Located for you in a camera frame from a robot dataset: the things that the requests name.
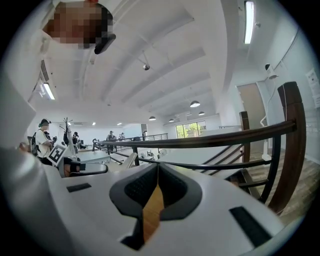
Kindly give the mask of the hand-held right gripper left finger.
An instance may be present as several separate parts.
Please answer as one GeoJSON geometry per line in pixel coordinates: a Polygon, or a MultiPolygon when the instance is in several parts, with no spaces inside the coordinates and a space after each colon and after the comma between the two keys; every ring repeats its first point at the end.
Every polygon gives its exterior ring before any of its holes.
{"type": "Polygon", "coordinates": [[[144,242],[143,207],[158,178],[155,164],[116,172],[61,179],[69,191],[79,227],[92,256],[159,256],[159,245],[144,242]]]}

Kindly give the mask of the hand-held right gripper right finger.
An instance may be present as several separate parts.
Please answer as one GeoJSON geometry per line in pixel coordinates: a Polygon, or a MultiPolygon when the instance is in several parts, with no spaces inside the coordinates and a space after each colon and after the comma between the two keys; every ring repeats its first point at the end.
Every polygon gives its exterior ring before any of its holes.
{"type": "Polygon", "coordinates": [[[279,217],[232,183],[170,164],[158,166],[164,209],[144,256],[268,255],[279,217]]]}

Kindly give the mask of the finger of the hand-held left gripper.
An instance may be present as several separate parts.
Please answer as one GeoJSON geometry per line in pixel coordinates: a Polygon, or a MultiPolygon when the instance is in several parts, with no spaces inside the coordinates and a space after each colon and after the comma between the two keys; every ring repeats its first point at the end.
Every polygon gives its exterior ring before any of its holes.
{"type": "Polygon", "coordinates": [[[81,163],[80,173],[85,175],[96,175],[108,172],[108,166],[102,163],[81,163]]]}

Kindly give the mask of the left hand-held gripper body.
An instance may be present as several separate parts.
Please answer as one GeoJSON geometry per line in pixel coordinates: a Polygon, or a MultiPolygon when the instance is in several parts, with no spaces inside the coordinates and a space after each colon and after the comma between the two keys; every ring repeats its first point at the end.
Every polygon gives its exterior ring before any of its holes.
{"type": "Polygon", "coordinates": [[[81,174],[86,169],[86,164],[72,157],[71,151],[57,144],[50,152],[48,160],[58,169],[62,178],[69,178],[81,174]]]}

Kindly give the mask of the light blue table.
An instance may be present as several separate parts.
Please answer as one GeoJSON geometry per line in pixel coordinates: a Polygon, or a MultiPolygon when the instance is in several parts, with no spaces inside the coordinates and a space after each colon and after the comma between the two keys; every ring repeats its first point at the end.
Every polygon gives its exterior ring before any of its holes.
{"type": "Polygon", "coordinates": [[[75,157],[76,160],[84,163],[104,164],[109,163],[111,157],[105,151],[86,151],[79,152],[75,157]]]}

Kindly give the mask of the black coat rack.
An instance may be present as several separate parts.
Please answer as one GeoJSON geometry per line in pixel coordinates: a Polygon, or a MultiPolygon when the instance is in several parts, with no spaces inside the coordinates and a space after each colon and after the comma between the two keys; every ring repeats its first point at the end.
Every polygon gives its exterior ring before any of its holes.
{"type": "Polygon", "coordinates": [[[68,117],[64,118],[64,123],[65,123],[65,127],[63,127],[61,125],[59,126],[64,131],[63,143],[70,150],[71,155],[75,156],[76,153],[75,153],[73,139],[72,139],[71,125],[68,122],[68,117]]]}

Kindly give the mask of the wooden table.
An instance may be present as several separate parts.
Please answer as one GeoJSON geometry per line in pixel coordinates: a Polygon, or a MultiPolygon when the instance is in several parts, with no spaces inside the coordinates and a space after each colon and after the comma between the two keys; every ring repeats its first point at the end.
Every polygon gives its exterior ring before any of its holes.
{"type": "Polygon", "coordinates": [[[160,225],[160,213],[164,209],[163,194],[157,185],[143,208],[143,238],[146,243],[160,225]]]}

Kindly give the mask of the short ceiling tube light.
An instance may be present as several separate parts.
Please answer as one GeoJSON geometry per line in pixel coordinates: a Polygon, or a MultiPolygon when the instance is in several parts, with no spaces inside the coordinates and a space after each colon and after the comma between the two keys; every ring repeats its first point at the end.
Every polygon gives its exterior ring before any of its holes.
{"type": "Polygon", "coordinates": [[[51,100],[55,100],[55,96],[50,88],[50,85],[48,83],[44,83],[43,84],[43,87],[46,91],[46,94],[48,95],[48,97],[51,99],[51,100]]]}

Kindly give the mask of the ceiling air vent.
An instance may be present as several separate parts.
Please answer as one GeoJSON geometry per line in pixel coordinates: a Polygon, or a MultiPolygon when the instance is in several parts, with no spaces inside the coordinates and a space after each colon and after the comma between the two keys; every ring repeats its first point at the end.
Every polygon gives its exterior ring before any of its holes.
{"type": "Polygon", "coordinates": [[[46,68],[46,64],[45,64],[45,60],[44,59],[41,60],[40,69],[41,69],[41,73],[42,73],[42,76],[44,78],[44,81],[48,82],[49,81],[49,76],[48,76],[48,72],[47,72],[47,68],[46,68]]]}

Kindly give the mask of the glass window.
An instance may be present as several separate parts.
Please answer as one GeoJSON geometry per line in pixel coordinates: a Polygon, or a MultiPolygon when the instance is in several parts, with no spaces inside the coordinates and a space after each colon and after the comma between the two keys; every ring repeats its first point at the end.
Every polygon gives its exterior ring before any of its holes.
{"type": "Polygon", "coordinates": [[[199,121],[175,126],[178,139],[199,137],[207,130],[206,122],[199,121]]]}

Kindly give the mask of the black metal railing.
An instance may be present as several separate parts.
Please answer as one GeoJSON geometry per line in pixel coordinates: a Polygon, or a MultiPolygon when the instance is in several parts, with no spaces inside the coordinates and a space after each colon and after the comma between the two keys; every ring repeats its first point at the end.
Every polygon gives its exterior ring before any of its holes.
{"type": "Polygon", "coordinates": [[[195,150],[223,147],[221,151],[212,155],[208,160],[205,160],[200,164],[185,163],[182,160],[164,160],[164,163],[185,169],[199,170],[201,173],[207,173],[210,176],[218,174],[224,170],[237,171],[262,165],[270,165],[266,179],[241,183],[239,185],[241,188],[263,186],[264,189],[259,197],[259,201],[265,203],[271,192],[279,166],[281,136],[291,134],[295,132],[296,129],[296,122],[289,120],[263,128],[248,129],[204,137],[145,141],[93,141],[93,148],[102,150],[103,146],[116,146],[132,148],[133,152],[136,153],[139,148],[195,150]],[[265,139],[272,139],[273,142],[272,156],[270,160],[245,160],[242,163],[236,163],[236,160],[249,153],[248,146],[250,146],[252,142],[258,142],[265,139]]]}

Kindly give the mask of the ceiling spot fixture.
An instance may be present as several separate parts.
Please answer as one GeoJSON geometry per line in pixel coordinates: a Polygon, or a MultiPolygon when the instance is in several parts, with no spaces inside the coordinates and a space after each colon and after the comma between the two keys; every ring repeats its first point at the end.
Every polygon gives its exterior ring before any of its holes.
{"type": "Polygon", "coordinates": [[[149,65],[149,62],[148,62],[148,59],[147,59],[147,56],[146,56],[144,50],[142,51],[142,54],[143,54],[144,59],[145,59],[145,63],[144,63],[144,65],[143,65],[143,69],[144,69],[145,71],[148,71],[148,70],[150,69],[150,65],[149,65]]]}

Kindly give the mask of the long ceiling tube light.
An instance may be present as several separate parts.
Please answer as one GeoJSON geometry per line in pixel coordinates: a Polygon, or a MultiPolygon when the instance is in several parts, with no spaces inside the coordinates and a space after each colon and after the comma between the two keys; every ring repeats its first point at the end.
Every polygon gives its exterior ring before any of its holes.
{"type": "Polygon", "coordinates": [[[246,0],[244,2],[245,9],[245,33],[244,33],[244,43],[249,45],[252,40],[252,35],[254,31],[255,24],[255,4],[253,1],[246,0]]]}

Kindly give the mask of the dark wooden railing post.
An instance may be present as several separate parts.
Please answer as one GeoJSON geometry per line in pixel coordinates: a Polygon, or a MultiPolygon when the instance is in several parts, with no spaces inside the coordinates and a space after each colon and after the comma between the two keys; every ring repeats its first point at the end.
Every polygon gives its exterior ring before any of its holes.
{"type": "MultiPolygon", "coordinates": [[[[240,123],[241,123],[241,129],[242,131],[247,131],[250,129],[250,123],[249,123],[249,116],[247,111],[241,111],[239,113],[240,116],[240,123]]],[[[243,144],[243,150],[242,150],[243,156],[242,156],[242,162],[246,163],[250,161],[250,155],[251,155],[251,144],[244,143],[243,144]]]]}
{"type": "Polygon", "coordinates": [[[306,153],[306,116],[302,96],[295,81],[284,83],[278,94],[287,121],[295,130],[286,134],[285,154],[281,175],[268,207],[280,215],[290,201],[298,184],[306,153]]]}

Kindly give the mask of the white wall notice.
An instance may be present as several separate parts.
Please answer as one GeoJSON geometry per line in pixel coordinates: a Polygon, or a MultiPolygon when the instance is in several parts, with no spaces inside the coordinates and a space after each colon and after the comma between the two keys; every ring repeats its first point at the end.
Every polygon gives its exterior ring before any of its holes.
{"type": "Polygon", "coordinates": [[[311,90],[315,108],[320,108],[320,81],[314,68],[305,74],[311,90]]]}

